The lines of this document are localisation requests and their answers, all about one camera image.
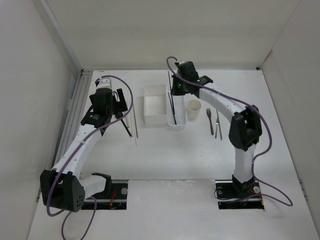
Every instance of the metal base plate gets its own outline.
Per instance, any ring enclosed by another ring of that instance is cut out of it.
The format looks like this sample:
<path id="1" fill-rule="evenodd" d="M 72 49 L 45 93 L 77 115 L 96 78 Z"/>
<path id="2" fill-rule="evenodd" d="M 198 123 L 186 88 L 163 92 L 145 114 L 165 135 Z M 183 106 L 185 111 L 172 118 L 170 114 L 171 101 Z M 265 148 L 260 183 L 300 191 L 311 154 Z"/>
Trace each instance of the metal base plate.
<path id="1" fill-rule="evenodd" d="M 215 181 L 215 197 L 218 199 L 219 209 L 265 209 L 261 196 L 233 202 L 257 193 L 260 193 L 260 186 L 257 181 L 244 192 L 237 191 L 232 180 Z"/>
<path id="2" fill-rule="evenodd" d="M 115 191 L 115 198 L 112 207 L 110 201 Z M 110 194 L 97 193 L 93 195 L 97 201 L 97 210 L 126 210 L 128 196 L 128 181 L 113 180 Z M 84 201 L 82 210 L 93 210 L 95 207 L 94 200 L 88 198 Z"/>

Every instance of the paper cup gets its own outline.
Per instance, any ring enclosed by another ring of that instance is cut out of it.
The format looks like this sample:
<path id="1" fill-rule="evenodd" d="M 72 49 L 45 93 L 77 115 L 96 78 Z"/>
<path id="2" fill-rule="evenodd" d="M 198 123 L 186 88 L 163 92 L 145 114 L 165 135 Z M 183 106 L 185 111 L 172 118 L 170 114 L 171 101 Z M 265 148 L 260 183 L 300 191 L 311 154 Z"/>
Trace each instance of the paper cup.
<path id="1" fill-rule="evenodd" d="M 194 120 L 198 117 L 201 109 L 201 103 L 198 100 L 190 100 L 186 106 L 186 115 L 188 120 Z"/>

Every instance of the table surface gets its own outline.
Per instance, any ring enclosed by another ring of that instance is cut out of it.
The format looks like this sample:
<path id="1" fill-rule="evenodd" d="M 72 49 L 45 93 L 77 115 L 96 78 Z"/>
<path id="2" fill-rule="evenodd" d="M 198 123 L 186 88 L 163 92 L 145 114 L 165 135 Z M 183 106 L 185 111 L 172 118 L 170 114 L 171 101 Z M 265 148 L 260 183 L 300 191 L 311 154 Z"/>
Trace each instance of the table surface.
<path id="1" fill-rule="evenodd" d="M 127 210 L 103 211 L 95 215 L 86 239 L 288 239 L 318 240 L 308 205 L 303 196 L 268 87 L 257 70 L 199 70 L 226 94 L 259 107 L 273 136 L 271 151 L 258 158 L 255 173 L 288 194 L 293 207 L 264 198 L 265 210 L 219 210 L 211 179 L 230 179 L 235 151 L 228 139 L 230 124 L 220 116 L 223 140 L 211 136 L 206 108 L 181 131 L 167 126 L 147 127 L 143 117 L 143 87 L 168 84 L 166 70 L 95 71 L 89 95 L 95 92 L 94 80 L 103 75 L 123 78 L 132 88 L 138 127 L 137 145 L 121 123 L 108 128 L 83 167 L 82 176 L 93 172 L 113 179 L 130 179 Z M 112 81 L 112 88 L 123 88 Z M 124 91 L 129 101 L 129 92 Z M 187 95 L 186 101 L 194 99 Z M 85 109 L 90 106 L 87 99 Z M 211 107 L 212 119 L 216 113 Z M 268 145 L 265 128 L 256 153 Z M 262 185 L 261 191 L 284 199 Z M 67 237 L 78 239 L 92 212 L 71 215 L 65 226 Z M 42 202 L 37 206 L 30 240 L 59 239 L 66 214 L 46 215 Z"/>

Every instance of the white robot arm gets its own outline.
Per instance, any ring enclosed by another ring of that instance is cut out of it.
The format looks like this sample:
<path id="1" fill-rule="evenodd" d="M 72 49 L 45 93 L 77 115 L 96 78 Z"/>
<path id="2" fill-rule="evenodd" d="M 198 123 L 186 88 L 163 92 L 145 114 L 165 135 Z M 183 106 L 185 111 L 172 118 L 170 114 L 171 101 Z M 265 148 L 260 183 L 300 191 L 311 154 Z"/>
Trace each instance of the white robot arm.
<path id="1" fill-rule="evenodd" d="M 95 94 L 90 96 L 92 106 L 83 117 L 73 142 L 61 160 L 51 170 L 44 170 L 40 176 L 44 205 L 47 205 L 49 192 L 57 174 L 71 156 L 71 161 L 62 171 L 53 189 L 50 207 L 77 212 L 82 208 L 85 199 L 92 195 L 111 193 L 111 176 L 93 173 L 86 179 L 80 179 L 80 173 L 92 148 L 106 131 L 105 127 L 101 127 L 110 123 L 113 115 L 118 119 L 123 116 L 122 112 L 128 110 L 122 89 L 116 91 L 119 101 L 113 95 L 110 79 L 102 79 L 97 83 Z"/>
<path id="2" fill-rule="evenodd" d="M 217 90 L 222 93 L 222 91 L 217 87 L 215 83 L 208 83 L 207 87 Z M 217 109 L 226 119 L 231 123 L 232 118 L 235 113 L 241 113 L 246 110 L 243 104 L 226 99 L 212 91 L 207 89 L 199 90 L 199 98 Z M 251 172 L 252 159 L 254 158 L 254 153 L 256 149 L 256 144 L 252 144 L 247 151 L 242 149 L 235 149 L 235 169 L 233 176 L 240 182 L 245 183 L 253 178 Z"/>
<path id="3" fill-rule="evenodd" d="M 217 193 L 223 194 L 224 200 L 243 199 L 252 195 L 254 187 L 259 186 L 252 174 L 256 144 L 262 134 L 260 118 L 252 109 L 258 108 L 254 105 L 247 107 L 223 96 L 213 80 L 207 76 L 199 77 L 191 61 L 177 61 L 175 65 L 178 70 L 172 76 L 171 94 L 195 95 L 216 108 L 230 122 L 229 140 L 235 148 L 235 169 L 232 180 L 215 181 L 216 189 L 219 190 Z"/>

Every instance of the fork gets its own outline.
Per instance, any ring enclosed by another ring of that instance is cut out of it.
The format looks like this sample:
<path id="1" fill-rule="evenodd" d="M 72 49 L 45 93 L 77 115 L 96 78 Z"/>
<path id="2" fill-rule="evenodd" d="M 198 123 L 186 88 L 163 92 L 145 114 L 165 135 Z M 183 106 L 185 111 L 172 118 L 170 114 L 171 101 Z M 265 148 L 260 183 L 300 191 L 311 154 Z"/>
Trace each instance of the fork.
<path id="1" fill-rule="evenodd" d="M 207 116 L 208 116 L 208 118 L 209 118 L 211 135 L 214 135 L 214 134 L 215 134 L 215 132 L 214 132 L 214 127 L 212 126 L 212 121 L 211 121 L 211 110 L 210 110 L 210 108 L 207 108 L 207 109 L 206 109 L 206 115 L 207 115 Z"/>

